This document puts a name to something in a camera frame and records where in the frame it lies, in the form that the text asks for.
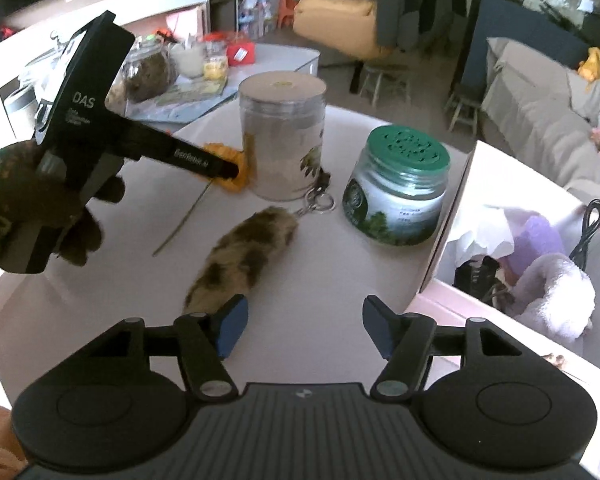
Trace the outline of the gloved left hand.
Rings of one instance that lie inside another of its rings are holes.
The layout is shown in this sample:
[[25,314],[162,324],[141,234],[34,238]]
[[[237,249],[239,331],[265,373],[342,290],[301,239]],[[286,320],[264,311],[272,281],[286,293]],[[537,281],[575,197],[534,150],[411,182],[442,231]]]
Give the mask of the gloved left hand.
[[102,229],[67,185],[36,173],[42,150],[33,140],[0,149],[0,252],[18,224],[38,221],[65,230],[59,255],[74,266],[102,246]]

